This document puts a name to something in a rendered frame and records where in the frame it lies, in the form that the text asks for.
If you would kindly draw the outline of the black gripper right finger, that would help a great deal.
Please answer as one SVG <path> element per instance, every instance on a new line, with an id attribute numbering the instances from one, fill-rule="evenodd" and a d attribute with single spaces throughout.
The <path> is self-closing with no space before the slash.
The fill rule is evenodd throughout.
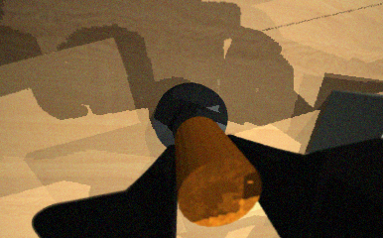
<path id="1" fill-rule="evenodd" d="M 257 200 L 280 238 L 314 238 L 328 178 L 383 163 L 383 137 L 302 155 L 227 135 L 260 174 Z"/>

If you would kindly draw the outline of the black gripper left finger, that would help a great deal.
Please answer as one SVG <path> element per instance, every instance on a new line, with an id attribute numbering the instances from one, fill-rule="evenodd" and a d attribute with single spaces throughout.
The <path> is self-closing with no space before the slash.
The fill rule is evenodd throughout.
<path id="1" fill-rule="evenodd" d="M 125 190 L 54 203 L 36 212 L 39 238 L 177 238 L 175 145 Z"/>

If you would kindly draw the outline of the orange knob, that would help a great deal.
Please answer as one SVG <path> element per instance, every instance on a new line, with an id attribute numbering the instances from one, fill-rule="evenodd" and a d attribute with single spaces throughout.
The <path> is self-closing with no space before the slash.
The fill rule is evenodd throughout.
<path id="1" fill-rule="evenodd" d="M 190 222 L 223 226 L 254 207 L 260 174 L 213 120 L 198 116 L 181 124 L 175 152 L 179 209 Z"/>

